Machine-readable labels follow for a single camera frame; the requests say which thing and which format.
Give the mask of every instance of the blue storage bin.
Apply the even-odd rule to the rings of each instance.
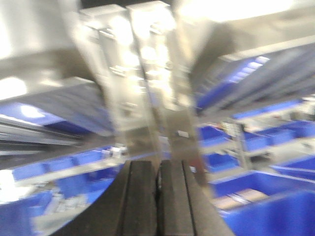
[[[271,106],[267,106],[263,108],[264,112],[272,112],[272,111],[278,111],[278,110],[283,110],[287,109],[290,107],[294,107],[298,104],[300,104],[302,101],[301,100],[292,100],[292,101],[287,101],[287,102],[282,102],[282,103],[277,103]]]
[[[222,144],[228,141],[229,136],[221,130],[211,126],[199,128],[201,145],[204,147]]]
[[[301,189],[315,190],[315,182],[295,177],[250,171],[210,182],[215,197],[222,197],[245,189],[254,189],[268,196]]]
[[[242,119],[242,118],[254,117],[254,116],[257,116],[261,113],[263,113],[263,110],[257,109],[257,110],[251,110],[251,111],[246,111],[246,112],[242,112],[242,113],[237,113],[237,114],[234,114],[232,117],[234,119]]]
[[[43,163],[33,163],[13,169],[12,173],[15,180],[22,180],[34,176],[45,174],[46,168]]]
[[[102,159],[101,150],[90,150],[72,156],[76,165],[85,165]]]
[[[244,138],[244,148],[247,151],[263,149],[268,146],[268,138],[266,136],[245,132]]]
[[[207,91],[202,97],[197,99],[197,111],[210,107],[220,100],[224,99],[233,89],[237,83],[233,81],[224,81],[216,85],[211,90]]]
[[[60,171],[74,166],[71,157],[63,157],[46,163],[50,171]],[[55,181],[65,198],[74,197],[87,191],[87,175],[60,178]]]
[[[238,161],[235,159],[235,157],[230,156],[228,154],[220,155],[215,153],[205,155],[204,159],[208,171],[212,173],[238,166]]]
[[[272,165],[271,167],[283,175],[315,180],[315,156],[312,155]]]
[[[87,202],[93,203],[100,195],[111,185],[114,179],[103,179],[93,182],[89,185],[89,191],[86,193]]]
[[[74,163],[72,158],[67,156],[52,161],[48,161],[45,163],[45,165],[47,165],[47,169],[49,171],[53,172],[71,168],[74,166]]]
[[[105,179],[105,178],[115,178],[122,167],[123,167],[123,164],[119,166],[110,167],[103,170],[88,173],[88,180],[97,181],[97,180]]]
[[[27,197],[30,217],[43,215],[52,198],[52,191],[43,191]]]
[[[88,190],[88,181],[85,175],[77,175],[56,180],[57,186],[65,198],[71,198]]]
[[[268,137],[268,145],[279,145],[294,139],[295,133],[289,129],[270,128],[257,132]]]
[[[315,136],[315,122],[312,121],[293,121],[280,126],[280,128],[293,130],[296,138]]]
[[[315,193],[301,191],[270,198],[222,217],[236,236],[314,236]]]
[[[0,205],[0,236],[31,236],[28,199]]]

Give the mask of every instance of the shelf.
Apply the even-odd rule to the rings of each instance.
[[[202,154],[210,154],[216,151],[220,151],[223,149],[229,149],[229,148],[234,148],[235,146],[233,145],[233,141],[229,140],[227,142],[224,142],[222,144],[218,144],[218,145],[213,145],[213,146],[209,146],[209,147],[202,147],[201,148],[201,152]]]
[[[237,166],[235,168],[231,168],[231,169],[227,169],[227,170],[223,170],[223,171],[219,171],[216,173],[207,173],[208,176],[208,181],[213,181],[219,178],[223,178],[223,177],[227,177],[227,176],[234,176],[234,175],[238,175],[241,174],[245,171],[248,171],[240,166]]]
[[[312,139],[315,139],[315,136],[307,137],[307,138],[297,138],[297,139],[293,139],[292,141],[281,144],[281,145],[267,146],[266,148],[255,150],[255,151],[245,151],[244,154],[246,157],[258,156],[258,155],[262,155],[266,152],[273,152],[273,151],[276,151],[277,149],[282,149],[285,147],[291,148],[292,145],[294,145],[294,144],[299,144],[299,143],[303,143],[306,141],[309,142]]]
[[[21,187],[21,186],[26,186],[30,184],[40,183],[40,182],[51,182],[60,178],[76,176],[80,174],[85,174],[89,172],[94,172],[94,171],[114,167],[114,166],[123,164],[125,161],[126,159],[124,158],[119,158],[119,159],[108,158],[108,159],[89,163],[82,166],[76,166],[76,167],[64,169],[61,171],[50,172],[50,173],[43,174],[40,176],[35,176],[35,177],[19,180],[15,182],[15,186]]]

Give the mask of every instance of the plastic container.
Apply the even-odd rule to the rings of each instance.
[[[47,169],[51,172],[53,171],[61,171],[64,169],[68,169],[74,166],[73,160],[71,157],[62,157],[52,161],[48,161],[45,164]]]
[[[289,129],[270,128],[257,132],[268,137],[268,145],[280,145],[294,139],[295,133]]]
[[[222,144],[229,138],[226,133],[211,126],[202,127],[199,131],[202,138],[201,145],[204,147]]]
[[[282,125],[279,128],[290,129],[295,132],[296,138],[315,136],[315,122],[299,120]]]
[[[43,191],[28,197],[30,217],[43,215],[52,198],[52,191]]]
[[[205,155],[204,159],[208,171],[212,173],[235,168],[238,166],[238,162],[235,157],[228,154],[220,155],[215,153]]]
[[[243,119],[243,118],[254,117],[254,116],[257,116],[261,113],[263,113],[263,110],[257,109],[257,110],[251,110],[251,111],[246,111],[246,112],[242,112],[242,113],[237,113],[237,114],[234,114],[232,117],[234,119]]]
[[[236,236],[314,236],[315,193],[301,191],[270,198],[222,217]]]
[[[34,176],[45,174],[46,168],[43,163],[33,163],[13,169],[12,173],[15,180],[22,180]]]
[[[198,98],[197,110],[202,111],[203,109],[213,106],[220,100],[224,99],[231,91],[237,86],[237,83],[232,81],[221,82],[214,88],[206,92],[205,95]]]
[[[50,171],[60,171],[74,166],[70,157],[63,157],[46,163]],[[65,198],[74,197],[78,194],[87,192],[86,175],[76,175],[60,178],[55,181]]]
[[[315,190],[315,182],[259,171],[226,177],[210,182],[215,197],[222,197],[245,189],[254,189],[268,196],[301,189]]]
[[[271,106],[264,107],[263,111],[264,112],[279,111],[279,110],[287,109],[290,107],[294,107],[300,103],[301,103],[301,100],[292,100],[292,101],[277,103]]]
[[[31,236],[32,222],[28,200],[0,205],[0,236]]]
[[[119,166],[110,167],[103,170],[88,173],[88,180],[98,181],[101,179],[115,178],[122,167],[123,165],[119,165]]]
[[[103,179],[89,185],[89,191],[85,194],[87,203],[91,204],[111,185],[114,179]]]
[[[90,150],[72,156],[76,165],[85,165],[102,159],[101,150]]]
[[[315,156],[305,156],[271,166],[283,175],[315,180]]]
[[[266,136],[245,132],[244,138],[246,151],[255,151],[268,146],[268,138]]]

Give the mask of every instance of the reflective metal surface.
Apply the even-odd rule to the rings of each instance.
[[[176,38],[176,23],[169,5],[147,2],[129,5],[142,65],[149,83],[154,109],[160,119],[160,140],[171,158],[189,160],[196,179],[209,194],[193,126],[190,85]]]
[[[89,63],[105,91],[117,143],[126,146],[130,157],[156,156],[158,165],[156,125],[126,9],[108,5],[81,10],[80,15]]]

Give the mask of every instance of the blue plastic bin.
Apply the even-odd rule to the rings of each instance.
[[[260,171],[226,177],[210,182],[215,197],[222,197],[245,189],[254,189],[268,196],[301,189],[315,190],[315,182],[295,177],[285,177]]]
[[[208,171],[212,173],[235,168],[239,165],[235,157],[228,154],[220,155],[215,153],[205,155],[204,159]]]
[[[315,122],[313,121],[293,121],[280,126],[280,128],[293,130],[296,138],[315,136]]]
[[[235,119],[243,119],[243,118],[248,118],[248,117],[254,117],[254,116],[257,116],[261,113],[263,113],[263,110],[257,109],[257,110],[251,110],[251,111],[246,111],[246,112],[242,112],[242,113],[237,113],[237,114],[234,114],[232,117]]]
[[[22,180],[34,176],[45,174],[46,168],[43,163],[33,163],[13,169],[12,173],[15,180]]]
[[[87,203],[93,203],[100,195],[111,185],[114,179],[102,179],[89,185],[89,191],[86,193]]]
[[[50,171],[60,171],[74,166],[70,157],[63,157],[46,163]],[[87,192],[86,175],[77,175],[56,180],[65,198],[74,197],[78,194]]]
[[[97,181],[100,179],[115,178],[122,167],[123,165],[119,165],[119,166],[110,167],[103,170],[88,173],[88,180]]]
[[[277,104],[273,104],[267,107],[263,108],[264,112],[272,112],[272,111],[279,111],[279,110],[283,110],[283,109],[287,109],[290,107],[294,107],[298,104],[301,103],[301,100],[292,100],[292,101],[287,101],[287,102],[282,102],[282,103],[277,103]]]
[[[27,199],[0,205],[0,236],[31,236]]]
[[[229,136],[221,130],[211,126],[199,128],[201,145],[204,147],[222,144],[228,141]]]
[[[271,166],[283,175],[315,180],[315,156],[305,156]]]
[[[76,165],[85,165],[102,159],[101,150],[90,150],[72,156]]]
[[[30,217],[43,215],[52,198],[52,191],[43,191],[27,197]]]
[[[270,128],[257,132],[268,137],[268,145],[279,145],[294,139],[295,133],[289,129]]]
[[[268,138],[266,136],[245,132],[244,138],[244,148],[247,151],[255,151],[268,146]]]
[[[314,236],[315,193],[296,192],[222,214],[236,236]]]
[[[197,99],[197,111],[210,107],[223,98],[225,98],[235,87],[237,83],[232,81],[224,81],[207,91],[202,97]]]
[[[46,162],[47,169],[51,172],[61,171],[74,166],[73,159],[71,157],[62,157],[52,161]]]

